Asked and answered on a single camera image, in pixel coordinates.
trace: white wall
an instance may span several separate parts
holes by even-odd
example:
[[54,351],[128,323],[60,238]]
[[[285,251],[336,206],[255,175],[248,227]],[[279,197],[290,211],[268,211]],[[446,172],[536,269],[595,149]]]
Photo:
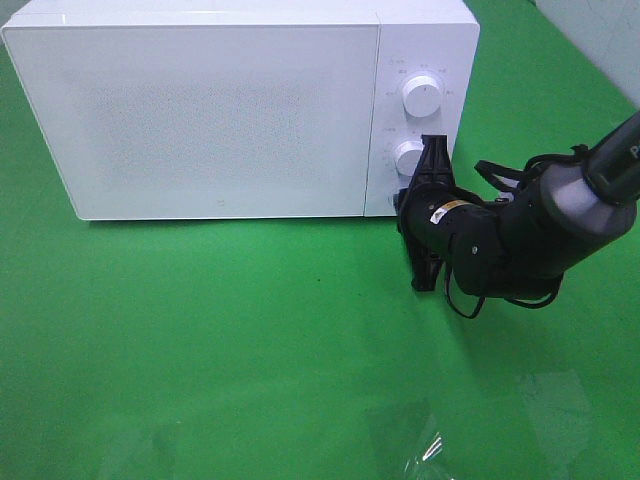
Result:
[[537,0],[536,4],[640,106],[640,0]]
[[4,25],[9,17],[26,3],[27,0],[0,0],[0,25]]

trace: green backdrop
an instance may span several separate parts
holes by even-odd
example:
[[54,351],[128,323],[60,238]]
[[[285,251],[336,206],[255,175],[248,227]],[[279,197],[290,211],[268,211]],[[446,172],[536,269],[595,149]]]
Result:
[[[531,3],[469,5],[463,187],[633,112]],[[437,432],[424,478],[639,478],[638,227],[468,321],[393,219],[85,223],[4,49],[0,201],[3,480],[402,478]]]

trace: black robotic arm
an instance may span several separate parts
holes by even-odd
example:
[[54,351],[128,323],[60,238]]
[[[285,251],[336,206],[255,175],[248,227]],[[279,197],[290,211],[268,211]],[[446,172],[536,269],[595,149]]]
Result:
[[[528,308],[548,305],[568,268],[633,226],[640,112],[593,149],[580,145],[573,155],[540,155],[522,171],[479,162],[476,170],[504,193],[494,202],[456,186],[446,136],[422,140],[409,187],[396,197],[398,230],[413,287],[433,290],[446,265],[447,300],[461,315],[475,317],[485,297]],[[451,302],[452,274],[463,292],[478,297],[469,315]]]

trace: white knob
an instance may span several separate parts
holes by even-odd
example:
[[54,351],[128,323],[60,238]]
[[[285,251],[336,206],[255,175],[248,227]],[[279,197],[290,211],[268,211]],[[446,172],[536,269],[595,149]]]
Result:
[[428,117],[440,108],[442,83],[428,74],[410,78],[402,87],[404,108],[414,117]]
[[395,150],[398,173],[405,177],[411,177],[421,154],[422,144],[420,142],[404,142],[398,145]]

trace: label sticker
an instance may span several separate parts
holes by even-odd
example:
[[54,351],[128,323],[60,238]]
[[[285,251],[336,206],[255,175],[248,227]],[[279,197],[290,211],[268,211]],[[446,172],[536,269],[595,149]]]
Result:
[[438,223],[440,223],[440,220],[442,220],[442,217],[444,217],[447,213],[449,213],[454,208],[459,207],[460,205],[471,204],[469,202],[465,202],[464,200],[453,200],[451,202],[445,203],[440,208],[438,208],[438,210],[433,212],[433,215],[431,215],[429,221],[434,225],[437,225]]

